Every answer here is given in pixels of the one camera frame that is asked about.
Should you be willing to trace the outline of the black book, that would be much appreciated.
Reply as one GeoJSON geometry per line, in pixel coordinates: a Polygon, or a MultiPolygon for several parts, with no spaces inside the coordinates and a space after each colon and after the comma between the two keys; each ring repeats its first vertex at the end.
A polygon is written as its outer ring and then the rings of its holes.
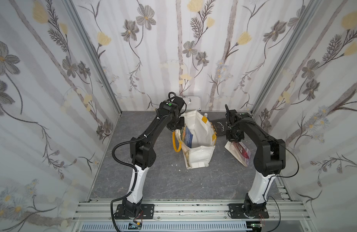
{"type": "Polygon", "coordinates": [[[217,136],[224,136],[229,130],[226,118],[211,121],[211,125],[217,136]]]}

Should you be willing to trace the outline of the white canvas bag yellow handles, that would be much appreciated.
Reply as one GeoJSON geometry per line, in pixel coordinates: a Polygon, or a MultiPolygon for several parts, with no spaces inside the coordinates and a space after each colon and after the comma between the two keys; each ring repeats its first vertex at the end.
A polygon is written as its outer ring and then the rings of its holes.
{"type": "Polygon", "coordinates": [[[185,121],[184,127],[187,126],[193,134],[192,148],[188,148],[181,139],[183,127],[172,133],[175,152],[183,153],[187,169],[209,166],[217,141],[211,122],[198,111],[189,111],[182,116],[185,121]]]}

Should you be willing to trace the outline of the green blue Animal Farm book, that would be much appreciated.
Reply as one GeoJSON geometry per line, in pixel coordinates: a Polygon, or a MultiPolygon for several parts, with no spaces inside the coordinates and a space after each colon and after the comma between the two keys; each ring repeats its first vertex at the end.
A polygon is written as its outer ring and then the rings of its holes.
{"type": "Polygon", "coordinates": [[[188,148],[192,148],[193,134],[187,126],[181,132],[181,139],[188,148]]]}

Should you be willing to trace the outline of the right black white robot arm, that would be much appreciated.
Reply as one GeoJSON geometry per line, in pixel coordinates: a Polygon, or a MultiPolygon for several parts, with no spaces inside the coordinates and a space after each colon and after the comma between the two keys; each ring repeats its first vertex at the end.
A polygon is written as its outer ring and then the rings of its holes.
{"type": "Polygon", "coordinates": [[[256,175],[246,194],[242,209],[246,217],[254,218],[266,210],[266,197],[274,178],[286,167],[286,148],[282,139],[275,139],[260,127],[249,113],[238,113],[226,108],[229,129],[226,139],[241,142],[247,135],[256,145],[253,165],[256,175]]]}

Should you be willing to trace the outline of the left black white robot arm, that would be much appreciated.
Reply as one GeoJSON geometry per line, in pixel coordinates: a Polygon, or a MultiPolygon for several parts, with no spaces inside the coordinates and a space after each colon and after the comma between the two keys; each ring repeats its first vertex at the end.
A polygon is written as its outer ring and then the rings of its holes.
{"type": "Polygon", "coordinates": [[[131,139],[130,153],[134,170],[129,187],[130,195],[123,201],[123,205],[125,211],[132,217],[137,216],[141,211],[144,182],[149,168],[156,160],[153,149],[156,140],[164,128],[175,131],[184,127],[184,118],[180,111],[185,107],[186,103],[181,97],[169,96],[156,109],[156,117],[148,128],[138,138],[131,139]]]}

